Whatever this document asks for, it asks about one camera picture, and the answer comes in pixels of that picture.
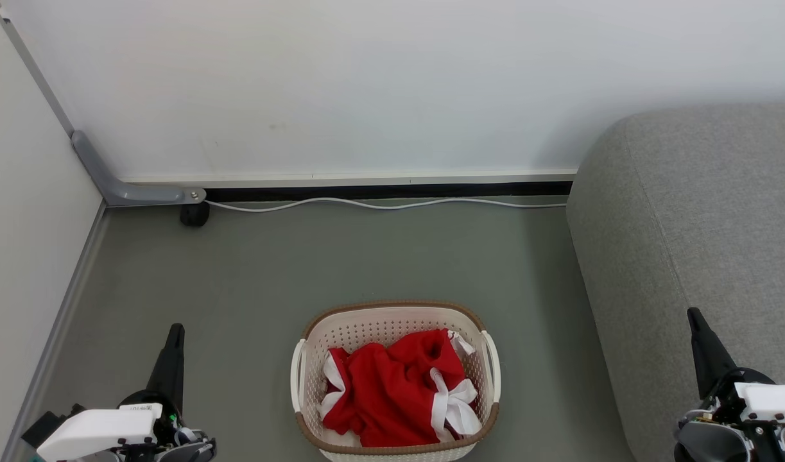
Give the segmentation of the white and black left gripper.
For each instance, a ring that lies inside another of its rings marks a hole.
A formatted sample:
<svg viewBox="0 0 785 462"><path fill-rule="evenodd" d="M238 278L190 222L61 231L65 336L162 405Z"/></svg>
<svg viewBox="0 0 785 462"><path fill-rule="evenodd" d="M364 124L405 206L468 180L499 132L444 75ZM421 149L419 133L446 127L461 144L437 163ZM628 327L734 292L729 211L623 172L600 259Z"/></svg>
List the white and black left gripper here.
<svg viewBox="0 0 785 462"><path fill-rule="evenodd" d="M35 447L46 462L73 460L129 445L153 448L174 444L184 394L184 340L181 323L170 325L166 342L148 380L114 409L84 409L61 418Z"/></svg>

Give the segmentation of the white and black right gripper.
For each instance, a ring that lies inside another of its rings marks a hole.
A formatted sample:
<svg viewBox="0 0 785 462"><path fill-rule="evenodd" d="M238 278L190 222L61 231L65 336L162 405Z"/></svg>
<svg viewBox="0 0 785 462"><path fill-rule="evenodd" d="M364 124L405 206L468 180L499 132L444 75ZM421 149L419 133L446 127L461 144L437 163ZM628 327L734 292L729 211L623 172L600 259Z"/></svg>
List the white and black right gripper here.
<svg viewBox="0 0 785 462"><path fill-rule="evenodd" d="M687 310L687 319L698 397L703 400L695 419L738 429L747 423L766 423L785 443L785 385L736 366L697 307Z"/></svg>

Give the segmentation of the red and white garment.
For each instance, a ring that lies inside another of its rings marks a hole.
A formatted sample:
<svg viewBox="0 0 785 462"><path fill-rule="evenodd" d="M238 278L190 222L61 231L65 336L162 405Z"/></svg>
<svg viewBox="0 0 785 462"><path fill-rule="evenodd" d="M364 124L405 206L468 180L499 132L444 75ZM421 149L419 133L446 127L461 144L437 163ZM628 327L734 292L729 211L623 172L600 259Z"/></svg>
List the red and white garment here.
<svg viewBox="0 0 785 462"><path fill-rule="evenodd" d="M318 406L331 435L361 447L412 447L478 433L478 391L462 361L475 348L453 330L407 334L390 346L366 344L349 353L331 348L322 373L327 394Z"/></svg>

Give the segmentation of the grey fabric sofa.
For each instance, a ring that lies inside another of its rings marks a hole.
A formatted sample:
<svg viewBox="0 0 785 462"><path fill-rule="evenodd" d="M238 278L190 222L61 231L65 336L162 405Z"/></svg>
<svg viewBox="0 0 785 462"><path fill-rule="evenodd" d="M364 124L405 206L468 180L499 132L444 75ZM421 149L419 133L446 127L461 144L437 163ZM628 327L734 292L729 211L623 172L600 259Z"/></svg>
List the grey fabric sofa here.
<svg viewBox="0 0 785 462"><path fill-rule="evenodd" d="M581 164L566 219L626 442L672 462L697 406L687 310L785 384L785 102L637 114Z"/></svg>

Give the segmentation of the black caster wheel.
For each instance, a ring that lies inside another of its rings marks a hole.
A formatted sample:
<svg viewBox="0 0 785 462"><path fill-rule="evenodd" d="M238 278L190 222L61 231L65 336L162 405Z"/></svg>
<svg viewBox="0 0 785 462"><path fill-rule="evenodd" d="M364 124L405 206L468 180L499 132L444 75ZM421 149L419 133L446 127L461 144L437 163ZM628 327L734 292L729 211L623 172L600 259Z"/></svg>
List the black caster wheel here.
<svg viewBox="0 0 785 462"><path fill-rule="evenodd" d="M181 205L179 220L185 227L201 228L208 222L210 213L211 206L207 202Z"/></svg>

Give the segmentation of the grey metal partition foot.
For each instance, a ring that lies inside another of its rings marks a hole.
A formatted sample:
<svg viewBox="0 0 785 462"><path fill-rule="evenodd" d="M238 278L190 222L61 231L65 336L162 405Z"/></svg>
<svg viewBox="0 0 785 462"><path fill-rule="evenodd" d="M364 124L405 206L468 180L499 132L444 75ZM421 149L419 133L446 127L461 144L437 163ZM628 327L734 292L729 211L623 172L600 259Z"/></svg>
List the grey metal partition foot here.
<svg viewBox="0 0 785 462"><path fill-rule="evenodd" d="M111 172L87 135L80 130L71 134L72 147L108 207L207 207L202 188L137 185L117 178Z"/></svg>

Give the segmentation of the cream laundry basket brown rim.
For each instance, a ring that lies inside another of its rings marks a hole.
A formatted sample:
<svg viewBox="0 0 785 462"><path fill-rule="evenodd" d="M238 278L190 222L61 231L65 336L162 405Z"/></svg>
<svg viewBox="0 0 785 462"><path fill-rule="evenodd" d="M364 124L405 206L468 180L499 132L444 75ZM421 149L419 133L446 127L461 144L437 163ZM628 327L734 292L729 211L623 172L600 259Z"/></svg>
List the cream laundry basket brown rim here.
<svg viewBox="0 0 785 462"><path fill-rule="evenodd" d="M327 394L322 373L331 348L349 353L366 344L386 347L414 332L448 329L459 333L475 353L463 359L477 391L476 412L482 429L466 438L412 447L361 447L322 426L318 406ZM480 319L449 302L368 302L334 308L313 319L293 349L290 368L293 412L304 438L329 462L455 462L474 449L492 430L501 398L501 365L497 346Z"/></svg>

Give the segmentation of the grey partition edge strip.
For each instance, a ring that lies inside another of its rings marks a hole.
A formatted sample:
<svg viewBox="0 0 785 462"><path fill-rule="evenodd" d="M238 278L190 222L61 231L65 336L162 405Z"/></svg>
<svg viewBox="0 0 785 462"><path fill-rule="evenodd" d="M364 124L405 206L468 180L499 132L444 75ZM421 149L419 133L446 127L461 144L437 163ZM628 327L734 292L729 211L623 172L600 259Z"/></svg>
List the grey partition edge strip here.
<svg viewBox="0 0 785 462"><path fill-rule="evenodd" d="M25 64L26 69L30 73L33 81L43 94L46 102L49 103L49 107L51 107L55 117L58 119L58 122L61 124L62 128L66 132L68 137L72 137L74 132L74 126L70 121L69 117L67 116L66 112L63 110L61 103L58 101L58 98L55 96L54 91L52 90L51 86L49 85L46 77L41 72L39 65L35 61L34 57L31 55L28 47L26 47L26 43L23 40L22 36L19 34L19 30L17 30L16 26L14 26L10 13L8 13L0 3L0 26L5 32L5 35L8 36L10 42L13 44L17 54L20 56L20 59Z"/></svg>

